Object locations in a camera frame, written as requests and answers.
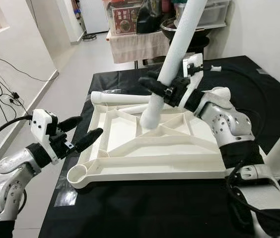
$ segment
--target white wall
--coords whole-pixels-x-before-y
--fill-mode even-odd
[[[70,42],[78,42],[83,35],[83,29],[75,17],[71,0],[56,0],[56,2],[61,12]]]
[[[8,29],[0,32],[0,57],[34,77],[48,80],[56,69],[26,1],[0,0],[0,8],[9,25]],[[15,72],[3,62],[0,62],[0,72],[11,89],[24,99],[26,108],[33,103],[33,100],[47,84]],[[17,110],[17,116],[24,113],[21,108],[14,107]],[[12,111],[4,109],[7,111],[9,119],[13,118]],[[0,111],[0,125],[4,123],[5,120]],[[0,143],[11,132],[11,128],[0,134]]]
[[[54,59],[68,50],[70,39],[66,31],[56,0],[26,0],[43,41]]]
[[[280,0],[233,0],[206,59],[246,55],[280,82]]]

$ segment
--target round hole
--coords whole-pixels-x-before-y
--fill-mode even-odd
[[[79,183],[85,178],[86,175],[87,168],[84,165],[76,165],[69,170],[67,179],[71,183]]]

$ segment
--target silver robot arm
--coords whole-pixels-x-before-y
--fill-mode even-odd
[[[229,209],[236,226],[259,237],[280,237],[280,186],[259,153],[250,119],[234,108],[227,89],[196,89],[203,76],[201,57],[183,60],[184,77],[175,78],[170,86],[157,81],[155,72],[139,83],[165,103],[193,112],[210,126],[226,167]]]
[[[57,117],[43,109],[33,111],[31,132],[33,143],[0,161],[0,237],[12,237],[14,221],[26,185],[49,163],[55,164],[70,153],[89,147],[103,132],[90,131],[76,145],[66,140],[66,132],[75,128],[81,117],[58,123]]]

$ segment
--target black tablecloth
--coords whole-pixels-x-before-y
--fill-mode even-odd
[[[267,110],[258,142],[268,153],[280,137],[280,83],[267,74],[260,74],[257,71],[260,67],[246,56],[205,61],[205,66],[210,64],[242,68],[264,89],[269,102],[266,109],[258,89],[247,78],[233,72],[207,71],[199,85],[201,90],[229,87],[232,103],[246,110],[254,130],[260,127]],[[88,94],[121,89],[125,94],[147,95],[137,79],[149,69],[157,68],[97,73]],[[73,142],[86,134],[92,112],[87,97],[81,113],[83,121],[75,131]],[[59,206],[58,196],[72,191],[66,174],[78,157],[73,154],[66,158],[41,228],[42,238],[248,237],[232,225],[223,179],[92,183],[78,192],[75,205]]]

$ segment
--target baseboard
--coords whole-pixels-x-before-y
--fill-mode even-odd
[[[36,95],[36,97],[33,99],[33,101],[30,103],[30,105],[27,107],[26,110],[28,112],[33,111],[37,107],[37,105],[43,98],[44,94],[47,92],[47,90],[50,88],[50,86],[54,82],[53,79],[55,79],[58,75],[59,75],[59,72],[57,70],[55,70],[53,72],[53,74],[51,75],[51,77],[48,79],[48,81],[44,84],[42,89],[39,91],[39,93]],[[20,132],[21,128],[24,126],[25,123],[26,123],[26,121],[22,120],[22,121],[16,122],[14,125],[12,125],[13,128],[8,132],[8,134],[6,135],[6,137],[3,139],[2,143],[0,144],[0,160],[2,159],[5,152],[9,148],[10,144],[15,139],[15,137]]]
[[[85,32],[86,32],[86,31],[84,31],[84,32],[80,35],[80,37],[79,37],[79,39],[78,39],[77,41],[71,42],[70,44],[71,44],[71,45],[78,45],[78,44],[81,42],[82,37],[84,36]]]

